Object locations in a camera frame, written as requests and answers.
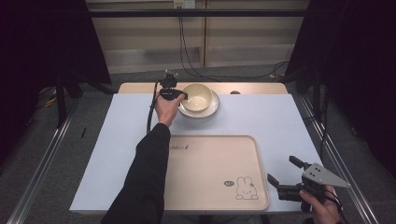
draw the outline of beige tray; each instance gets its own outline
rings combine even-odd
[[[173,135],[165,211],[254,213],[268,206],[256,141],[246,135]]]

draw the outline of hand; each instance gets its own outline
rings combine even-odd
[[[326,186],[326,190],[332,192],[332,187]],[[326,192],[326,196],[335,199],[330,192]],[[322,204],[312,194],[305,190],[300,191],[300,196],[312,205],[312,217],[315,224],[334,224],[340,221],[337,204],[334,202],[326,200],[326,202]]]
[[[177,114],[177,108],[184,99],[184,94],[180,94],[175,100],[167,101],[157,92],[157,101],[155,111],[157,112],[158,121],[170,127]]]

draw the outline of person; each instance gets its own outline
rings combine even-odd
[[[155,111],[158,123],[137,144],[134,161],[124,185],[102,218],[102,224],[159,224],[163,218],[165,176],[169,156],[171,133],[169,127],[177,115],[184,95],[167,101],[157,92]],[[301,197],[314,207],[314,220],[318,224],[335,224],[338,211],[331,203],[321,204],[308,192]]]

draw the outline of white bowl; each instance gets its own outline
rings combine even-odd
[[[189,99],[181,103],[186,109],[192,112],[201,112],[207,109],[212,103],[212,90],[204,84],[193,83],[186,86],[183,91],[189,95]]]

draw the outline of miffy illustration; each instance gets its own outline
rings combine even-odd
[[[237,200],[257,200],[256,188],[254,188],[253,181],[250,177],[238,177],[238,188],[236,189],[236,199]]]

